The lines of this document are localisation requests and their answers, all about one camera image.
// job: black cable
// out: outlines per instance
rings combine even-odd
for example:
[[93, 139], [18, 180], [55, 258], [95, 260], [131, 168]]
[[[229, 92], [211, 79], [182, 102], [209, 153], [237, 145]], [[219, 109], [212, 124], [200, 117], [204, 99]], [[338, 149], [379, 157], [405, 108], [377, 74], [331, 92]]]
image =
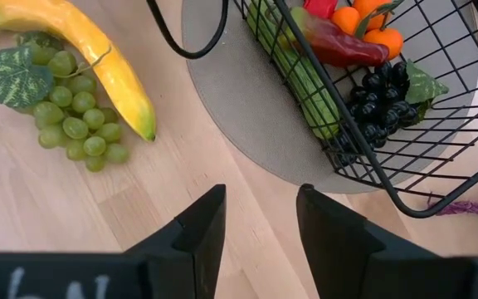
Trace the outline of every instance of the black cable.
[[219, 26], [217, 27], [217, 30], [215, 31], [215, 34], [213, 35], [212, 39], [202, 50], [196, 52], [188, 52], [182, 49], [174, 41], [173, 36], [171, 36], [171, 32], [167, 28], [167, 24], [165, 24], [165, 20], [163, 19], [162, 13], [159, 10], [156, 0], [147, 0], [147, 4], [150, 7], [150, 11], [153, 13], [154, 20], [156, 20], [156, 23], [158, 24], [159, 30], [162, 32], [165, 41], [175, 52], [187, 59], [198, 59], [208, 54], [217, 45], [219, 39], [221, 38], [222, 33], [224, 32], [224, 27], [226, 26], [226, 20], [228, 18], [228, 0], [222, 0], [221, 21], [219, 22]]

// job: bunch of green grapes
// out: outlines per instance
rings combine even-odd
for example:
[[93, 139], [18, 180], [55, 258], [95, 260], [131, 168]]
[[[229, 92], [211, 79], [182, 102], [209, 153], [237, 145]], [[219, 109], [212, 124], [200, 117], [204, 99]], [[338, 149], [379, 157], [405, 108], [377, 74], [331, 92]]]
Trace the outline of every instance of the bunch of green grapes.
[[38, 143], [44, 149], [66, 148], [66, 157], [85, 161], [91, 172], [99, 172], [106, 162], [122, 164], [129, 151], [120, 144], [119, 117], [107, 107], [99, 107], [94, 96], [97, 82], [86, 75], [68, 76], [76, 70], [75, 56], [69, 51], [53, 51], [32, 43], [32, 60], [49, 67], [56, 84], [49, 95], [32, 107]]

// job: orange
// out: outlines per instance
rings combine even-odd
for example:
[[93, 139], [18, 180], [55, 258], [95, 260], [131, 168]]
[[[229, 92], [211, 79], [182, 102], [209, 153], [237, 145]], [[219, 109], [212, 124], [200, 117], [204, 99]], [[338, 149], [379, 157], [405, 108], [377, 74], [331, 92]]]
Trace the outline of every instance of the orange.
[[364, 35], [365, 42], [382, 44], [388, 47], [388, 60], [392, 60], [402, 52], [403, 36], [398, 30], [386, 28], [381, 31], [373, 29]]
[[361, 16], [353, 7], [342, 7], [337, 9], [331, 16], [331, 22], [337, 24], [342, 31], [353, 35], [359, 25]]
[[[391, 2], [392, 0], [355, 0], [353, 7], [357, 9], [362, 21], [379, 6]], [[381, 28], [384, 18], [384, 15], [373, 17], [368, 24], [367, 31]]]

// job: cucumber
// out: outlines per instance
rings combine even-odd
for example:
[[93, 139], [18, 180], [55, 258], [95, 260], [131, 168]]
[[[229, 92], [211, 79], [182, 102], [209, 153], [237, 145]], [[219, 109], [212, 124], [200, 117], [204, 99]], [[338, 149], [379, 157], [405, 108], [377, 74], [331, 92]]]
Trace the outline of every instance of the cucumber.
[[[257, 6], [259, 5], [259, 1], [261, 1], [261, 14], [259, 15], [258, 37], [265, 51], [270, 54], [271, 47], [276, 39], [276, 24], [268, 18], [272, 17], [272, 15], [271, 12], [267, 10], [266, 0], [252, 0], [249, 5], [246, 22], [252, 32], [256, 34], [256, 19], [258, 18]], [[274, 9], [274, 13], [275, 15], [279, 15], [277, 8]], [[304, 113], [305, 120], [313, 129], [315, 136], [322, 140], [329, 140], [333, 137], [332, 133], [336, 135], [339, 132], [339, 125], [335, 123], [339, 120], [339, 109], [331, 99], [329, 92], [325, 89], [325, 85], [313, 68], [311, 61], [305, 56], [300, 56], [300, 54], [293, 49], [282, 50], [278, 46], [274, 49], [274, 60], [283, 74], [289, 73], [291, 64], [297, 61], [297, 59], [300, 59], [301, 63], [295, 66], [294, 71], [292, 71], [289, 76], [288, 82], [290, 83], [290, 88], [294, 92], [297, 100], [302, 103], [300, 107]], [[320, 93], [317, 92], [310, 96], [317, 91], [315, 84], [320, 88]]]

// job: black wire basket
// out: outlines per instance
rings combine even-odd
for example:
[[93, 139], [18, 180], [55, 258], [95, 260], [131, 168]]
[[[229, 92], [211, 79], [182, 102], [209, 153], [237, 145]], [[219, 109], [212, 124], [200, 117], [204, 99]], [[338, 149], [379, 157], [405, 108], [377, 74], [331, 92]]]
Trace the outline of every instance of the black wire basket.
[[[348, 5], [351, 5], [353, 0], [346, 1]], [[454, 53], [450, 53], [452, 45], [458, 45], [464, 41], [474, 42], [478, 50], [478, 27], [471, 26], [466, 20], [465, 14], [465, 10], [473, 9], [472, 1], [465, 0], [462, 4], [459, 4], [456, 0], [427, 0], [451, 1], [452, 3], [453, 8], [450, 12], [435, 17], [434, 20], [431, 20], [422, 8], [425, 1], [406, 0], [406, 2], [410, 2], [410, 7], [407, 7], [402, 13], [395, 14], [389, 22], [396, 22], [399, 18], [403, 18], [411, 12], [421, 13], [425, 22], [424, 28], [411, 36], [405, 37], [405, 43], [407, 45], [407, 42], [425, 32], [436, 38], [437, 48], [417, 57], [417, 59], [413, 59], [414, 62], [418, 63], [437, 53], [443, 54], [449, 70], [435, 77], [440, 79], [445, 76], [454, 76], [458, 78], [463, 91], [436, 98], [429, 107], [429, 111], [434, 113], [428, 113], [418, 126], [400, 129], [403, 134], [390, 135], [388, 143], [397, 146], [395, 149], [387, 150], [374, 149], [366, 141], [345, 105], [343, 92], [339, 85], [342, 81], [350, 81], [352, 85], [356, 86], [359, 81], [358, 74], [360, 72], [370, 72], [367, 67], [335, 70], [332, 66], [323, 66], [300, 32], [284, 0], [250, 0], [248, 2], [246, 0], [234, 0], [241, 10], [243, 18], [247, 20], [256, 40], [268, 52], [270, 63], [276, 67], [283, 78], [284, 84], [296, 99], [297, 105], [304, 112], [310, 128], [318, 137], [320, 146], [326, 153], [328, 161], [333, 165], [335, 173], [362, 184], [385, 189], [396, 207], [401, 212], [414, 218], [427, 218], [440, 212], [478, 182], [478, 171], [473, 175], [438, 173], [439, 169], [451, 163], [478, 140], [478, 128], [466, 127], [478, 120], [478, 105], [472, 105], [470, 101], [460, 100], [465, 96], [473, 96], [478, 91], [478, 84], [476, 86], [466, 84], [463, 76], [463, 72], [470, 66], [478, 66], [478, 55], [476, 58], [464, 61], [459, 65], [458, 62], [454, 62]], [[261, 12], [264, 7], [270, 9], [266, 9], [265, 15], [262, 16], [257, 12]], [[437, 26], [441, 21], [453, 15], [460, 17], [467, 32], [454, 40], [443, 42], [443, 38], [441, 39], [437, 35]], [[289, 31], [297, 40], [300, 50], [292, 46], [291, 51], [284, 51], [280, 42], [281, 39], [275, 38], [285, 37], [289, 41]], [[400, 55], [400, 58], [404, 61], [407, 59], [404, 53]], [[338, 118], [331, 120], [323, 117], [325, 114], [321, 112], [326, 109], [329, 110], [331, 115], [337, 115]], [[334, 132], [335, 127], [338, 128], [339, 132]], [[462, 141], [453, 140], [453, 137], [459, 132], [470, 132], [470, 138], [468, 140], [463, 138]], [[330, 139], [330, 136], [334, 135], [346, 135], [351, 146], [346, 146], [342, 150], [343, 147], [340, 146], [337, 139]], [[414, 145], [417, 145], [415, 147], [417, 148], [416, 152], [415, 150], [409, 153], [404, 151]], [[444, 148], [449, 149], [446, 157], [442, 156]], [[344, 161], [349, 158], [352, 161], [355, 160], [355, 162], [345, 163]], [[394, 166], [389, 164], [389, 161], [401, 158], [403, 161], [401, 164], [396, 163]], [[427, 167], [425, 170], [411, 169], [412, 165], [423, 159], [432, 162], [431, 167]], [[403, 187], [394, 187], [393, 179], [402, 175], [411, 175], [413, 179]], [[457, 184], [450, 184], [451, 189], [447, 194], [438, 194], [415, 188], [430, 178], [454, 180]], [[408, 207], [400, 199], [400, 192], [435, 199], [437, 202], [428, 209], [415, 210]]]

